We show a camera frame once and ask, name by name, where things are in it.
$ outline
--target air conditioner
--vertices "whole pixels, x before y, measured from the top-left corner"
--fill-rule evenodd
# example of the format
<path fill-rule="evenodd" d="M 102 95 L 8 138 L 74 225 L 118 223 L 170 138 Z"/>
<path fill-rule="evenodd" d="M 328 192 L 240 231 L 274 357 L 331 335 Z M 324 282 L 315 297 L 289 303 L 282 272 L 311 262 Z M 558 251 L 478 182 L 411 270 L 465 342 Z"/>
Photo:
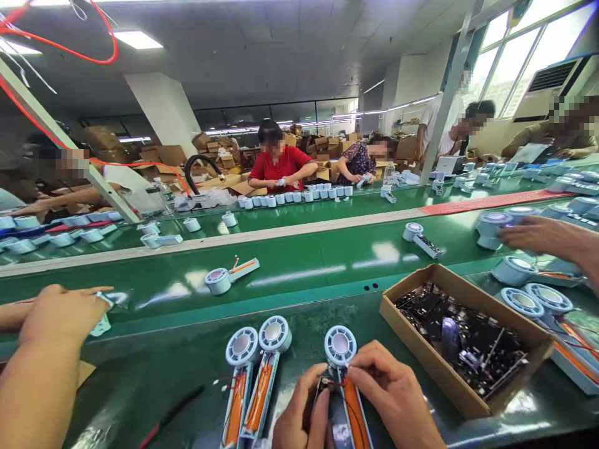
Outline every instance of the air conditioner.
<path fill-rule="evenodd" d="M 544 120 L 557 96 L 567 96 L 567 102 L 573 102 L 578 95 L 592 94 L 598 82 L 599 54 L 565 60 L 539 70 L 518 105 L 512 126 L 515 123 L 528 126 Z"/>

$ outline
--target woman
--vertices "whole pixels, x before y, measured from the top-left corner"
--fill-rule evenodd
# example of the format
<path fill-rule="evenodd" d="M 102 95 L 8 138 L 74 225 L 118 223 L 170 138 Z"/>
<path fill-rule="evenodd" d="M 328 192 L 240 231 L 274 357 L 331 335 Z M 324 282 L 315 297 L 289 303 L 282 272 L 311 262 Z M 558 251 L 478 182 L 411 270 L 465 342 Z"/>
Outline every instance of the woman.
<path fill-rule="evenodd" d="M 266 187 L 268 193 L 303 190 L 301 180 L 316 171 L 316 162 L 299 148 L 286 147 L 283 132 L 270 118 L 262 120 L 258 140 L 262 152 L 248 178 L 250 186 Z M 284 180 L 282 186 L 278 184 L 280 179 Z"/>
<path fill-rule="evenodd" d="M 354 143 L 337 162 L 339 170 L 337 184 L 357 184 L 365 173 L 372 175 L 368 181 L 369 184 L 372 184 L 376 180 L 376 160 L 384 160 L 386 157 L 387 142 L 385 141 L 377 142 L 374 145 L 366 145 L 364 142 Z"/>

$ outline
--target workbench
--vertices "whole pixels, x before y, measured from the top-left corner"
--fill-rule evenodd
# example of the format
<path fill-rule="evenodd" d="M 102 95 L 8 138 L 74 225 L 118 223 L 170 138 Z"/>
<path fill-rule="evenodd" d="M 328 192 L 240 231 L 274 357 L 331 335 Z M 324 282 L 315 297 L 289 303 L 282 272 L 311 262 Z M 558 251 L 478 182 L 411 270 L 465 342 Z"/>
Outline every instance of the workbench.
<path fill-rule="evenodd" d="M 597 161 L 586 162 L 581 170 L 594 168 L 591 163 Z M 401 238 L 408 221 L 423 225 L 425 235 L 446 252 L 439 263 L 491 295 L 501 285 L 488 271 L 503 255 L 515 252 L 476 245 L 474 225 L 480 210 L 413 218 L 418 208 L 543 187 L 514 174 L 503 178 L 498 190 L 472 195 L 450 186 L 443 197 L 434 196 L 429 186 L 397 190 L 395 205 L 376 190 L 366 190 L 347 202 L 239 211 L 235 228 L 224 226 L 223 210 L 204 211 L 193 214 L 202 226 L 196 235 L 184 230 L 180 218 L 163 220 L 163 234 L 181 233 L 184 244 L 193 245 L 183 251 L 140 248 L 139 232 L 123 226 L 112 241 L 104 241 L 109 248 L 48 249 L 33 263 L 52 263 L 50 271 L 25 270 L 1 278 L 2 302 L 35 296 L 54 283 L 69 289 L 115 286 L 112 330 L 89 339 L 82 351 L 82 359 L 98 369 L 77 394 L 65 447 L 135 448 L 166 411 L 198 385 L 206 386 L 204 393 L 152 448 L 218 447 L 227 393 L 221 391 L 222 382 L 213 381 L 233 372 L 225 362 L 225 345 L 240 327 L 257 329 L 274 314 L 287 318 L 293 343 L 279 364 L 265 436 L 271 436 L 298 377 L 326 360 L 323 338 L 335 324 L 348 326 L 358 345 L 379 340 L 412 367 L 448 445 L 499 447 L 574 432 L 599 423 L 599 402 L 584 396 L 553 362 L 543 365 L 501 416 L 465 422 L 378 313 L 384 289 L 432 263 L 415 244 Z M 240 262 L 258 258 L 260 269 L 239 279 L 226 294 L 212 296 L 204 277 L 212 269 L 231 268 L 236 255 Z M 541 257 L 542 262 L 548 259 Z M 32 266 L 32 261 L 20 262 L 2 270 Z M 567 296 L 581 309 L 568 318 L 599 329 L 599 303 L 591 290 L 580 286 L 569 289 Z M 0 360 L 14 351 L 15 338 L 1 336 Z M 367 403 L 365 409 L 374 446 L 392 447 L 372 406 Z"/>

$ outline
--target water bottle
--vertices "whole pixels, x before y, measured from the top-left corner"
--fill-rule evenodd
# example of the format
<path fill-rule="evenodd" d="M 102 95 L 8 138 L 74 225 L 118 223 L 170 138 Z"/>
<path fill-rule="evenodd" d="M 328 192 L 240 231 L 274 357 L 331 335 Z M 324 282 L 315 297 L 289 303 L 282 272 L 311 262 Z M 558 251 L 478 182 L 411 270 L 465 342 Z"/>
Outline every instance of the water bottle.
<path fill-rule="evenodd" d="M 395 177 L 395 164 L 390 162 L 387 167 L 385 167 L 385 177 L 382 179 L 382 188 L 389 188 L 393 186 L 393 179 Z"/>
<path fill-rule="evenodd" d="M 175 194 L 168 188 L 168 186 L 162 182 L 160 178 L 154 178 L 153 185 L 160 189 L 160 196 L 162 197 L 165 205 L 164 215 L 173 215 L 175 206 Z"/>

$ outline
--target circuit board pile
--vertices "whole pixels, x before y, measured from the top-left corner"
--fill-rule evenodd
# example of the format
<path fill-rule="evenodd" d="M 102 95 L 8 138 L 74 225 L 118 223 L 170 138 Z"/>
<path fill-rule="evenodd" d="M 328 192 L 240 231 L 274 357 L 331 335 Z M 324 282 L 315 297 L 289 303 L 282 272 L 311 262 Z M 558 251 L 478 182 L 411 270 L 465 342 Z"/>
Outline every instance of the circuit board pile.
<path fill-rule="evenodd" d="M 528 363 L 514 331 L 461 306 L 430 281 L 399 298 L 395 306 L 484 400 Z"/>

